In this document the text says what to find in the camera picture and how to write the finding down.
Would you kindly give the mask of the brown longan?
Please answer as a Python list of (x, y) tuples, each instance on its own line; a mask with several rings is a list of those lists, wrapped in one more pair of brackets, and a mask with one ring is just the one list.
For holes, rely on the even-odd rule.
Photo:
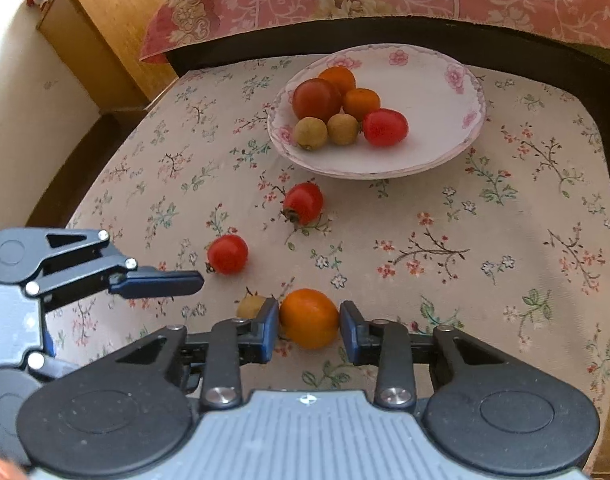
[(349, 114), (338, 113), (326, 123), (329, 140), (337, 146), (348, 146), (356, 142), (360, 133), (360, 122)]
[(328, 143), (326, 123), (315, 117), (299, 119), (293, 129), (294, 142), (305, 151), (317, 151)]
[(248, 290), (236, 307), (236, 316), (238, 318), (244, 318), (244, 320), (256, 318), (259, 311), (262, 310), (262, 306), (265, 304), (266, 300), (267, 297)]

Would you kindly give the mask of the smooth orange tomato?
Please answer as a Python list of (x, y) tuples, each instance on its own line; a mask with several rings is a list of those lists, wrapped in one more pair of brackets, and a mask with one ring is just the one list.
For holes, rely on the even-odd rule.
[(335, 340), (340, 312), (322, 292), (310, 288), (293, 290), (279, 309), (282, 335), (306, 350), (322, 349)]

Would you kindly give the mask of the red cherry tomato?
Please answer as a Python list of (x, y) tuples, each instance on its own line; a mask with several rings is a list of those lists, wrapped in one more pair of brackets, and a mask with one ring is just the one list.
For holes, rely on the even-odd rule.
[(220, 274), (237, 274), (244, 269), (248, 258), (248, 247), (239, 235), (227, 234), (218, 237), (207, 249), (209, 265)]
[(289, 222), (308, 226), (317, 220), (324, 205), (323, 194), (315, 183), (295, 185), (285, 195), (282, 214)]
[(397, 110), (380, 108), (363, 117), (362, 131), (366, 140), (376, 148), (390, 148), (405, 140), (409, 125)]

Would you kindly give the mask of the small orange mandarin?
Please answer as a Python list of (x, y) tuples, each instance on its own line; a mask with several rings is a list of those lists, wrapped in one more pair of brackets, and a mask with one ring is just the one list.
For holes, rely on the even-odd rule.
[(364, 116), (380, 107), (380, 96), (371, 89), (353, 88), (343, 96), (344, 113), (356, 118), (358, 122), (362, 122)]

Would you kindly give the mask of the large red tomato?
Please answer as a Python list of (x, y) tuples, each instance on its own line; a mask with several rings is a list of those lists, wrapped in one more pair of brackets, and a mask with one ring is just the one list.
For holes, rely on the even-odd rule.
[(313, 117), (327, 122), (342, 107), (342, 97), (334, 84), (311, 78), (299, 84), (293, 93), (292, 109), (298, 119)]

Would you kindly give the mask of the bumpy orange mandarin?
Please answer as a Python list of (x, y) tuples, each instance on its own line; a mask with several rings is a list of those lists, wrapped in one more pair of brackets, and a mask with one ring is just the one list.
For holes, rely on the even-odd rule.
[(333, 84), (341, 96), (344, 96), (348, 91), (356, 88), (354, 73), (345, 66), (328, 67), (325, 70), (322, 70), (318, 77)]

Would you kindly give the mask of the floral white tablecloth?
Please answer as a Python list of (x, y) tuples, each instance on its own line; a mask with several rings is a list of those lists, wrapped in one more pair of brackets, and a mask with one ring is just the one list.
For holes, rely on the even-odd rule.
[(413, 333), (465, 330), (610, 404), (610, 179), (599, 130), (570, 94), (478, 70), (480, 137), (444, 166), (394, 180), (319, 178), (322, 217), (297, 229), (282, 198), (308, 174), (272, 146), (278, 91), (308, 58), (183, 76), (94, 182), (72, 226), (104, 229), (163, 270), (207, 268), (236, 234), (250, 258), (191, 297), (101, 294), (51, 314), (61, 359), (87, 363), (180, 323), (208, 330), (243, 301), (311, 288)]

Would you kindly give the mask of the wooden cabinet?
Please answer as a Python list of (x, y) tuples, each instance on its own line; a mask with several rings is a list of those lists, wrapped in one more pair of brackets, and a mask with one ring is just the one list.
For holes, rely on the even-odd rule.
[(177, 74), (141, 61), (148, 23), (163, 0), (49, 0), (37, 29), (102, 113), (145, 108)]

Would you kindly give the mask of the white floral plate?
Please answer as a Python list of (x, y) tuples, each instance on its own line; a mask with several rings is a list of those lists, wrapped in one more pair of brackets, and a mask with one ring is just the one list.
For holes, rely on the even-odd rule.
[(278, 153), (320, 176), (390, 179), (436, 168), (480, 135), (487, 103), (472, 70), (408, 44), (320, 56), (284, 84), (267, 131)]

